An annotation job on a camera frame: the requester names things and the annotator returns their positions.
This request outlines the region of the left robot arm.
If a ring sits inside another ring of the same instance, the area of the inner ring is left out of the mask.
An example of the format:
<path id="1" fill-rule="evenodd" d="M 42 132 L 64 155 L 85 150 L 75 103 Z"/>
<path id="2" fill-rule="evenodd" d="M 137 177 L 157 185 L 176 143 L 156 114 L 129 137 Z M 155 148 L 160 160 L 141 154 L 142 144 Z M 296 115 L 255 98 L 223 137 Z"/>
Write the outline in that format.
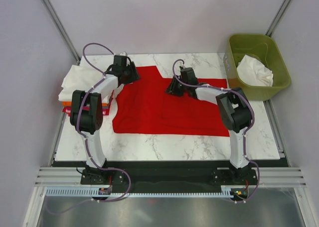
<path id="1" fill-rule="evenodd" d="M 70 123 L 81 135 L 86 149 L 86 165 L 94 168 L 92 178 L 99 184 L 109 180 L 109 171 L 104 167 L 100 128 L 103 124 L 102 99 L 112 95 L 119 87 L 140 79 L 134 62 L 128 56 L 115 55 L 102 78 L 89 90 L 75 90 L 72 94 Z"/>

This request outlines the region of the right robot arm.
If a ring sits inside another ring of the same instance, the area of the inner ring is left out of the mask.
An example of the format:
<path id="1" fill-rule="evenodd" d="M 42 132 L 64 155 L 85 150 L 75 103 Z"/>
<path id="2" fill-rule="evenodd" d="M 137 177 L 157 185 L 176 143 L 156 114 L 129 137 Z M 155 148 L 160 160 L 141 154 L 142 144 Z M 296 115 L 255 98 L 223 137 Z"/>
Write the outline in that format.
<path id="1" fill-rule="evenodd" d="M 228 178 L 234 184 L 246 179 L 243 168 L 249 165 L 246 151 L 247 131 L 254 124 L 254 112 L 241 88 L 224 89 L 208 83 L 200 83 L 192 68 L 180 66 L 180 75 L 173 79 L 165 91 L 181 97 L 187 93 L 190 97 L 218 106 L 223 125 L 230 136 L 230 164 Z"/>

